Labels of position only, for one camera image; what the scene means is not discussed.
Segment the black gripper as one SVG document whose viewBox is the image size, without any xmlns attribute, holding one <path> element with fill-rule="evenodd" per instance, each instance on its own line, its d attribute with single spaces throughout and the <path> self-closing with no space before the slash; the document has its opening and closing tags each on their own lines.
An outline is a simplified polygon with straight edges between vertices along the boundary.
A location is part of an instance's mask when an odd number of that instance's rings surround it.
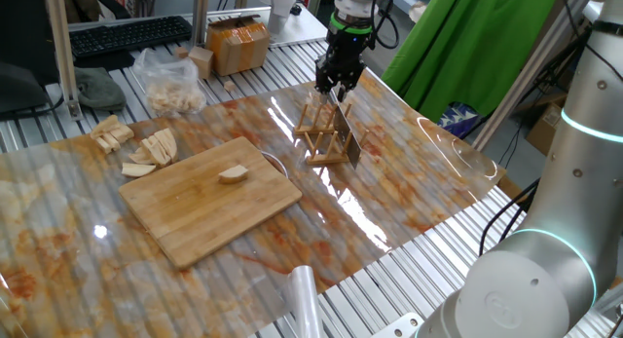
<svg viewBox="0 0 623 338">
<path fill-rule="evenodd" d="M 369 44 L 372 29 L 330 29 L 327 50 L 315 61 L 315 89 L 328 95 L 340 80 L 339 101 L 353 90 L 365 69 L 362 53 Z"/>
</svg>

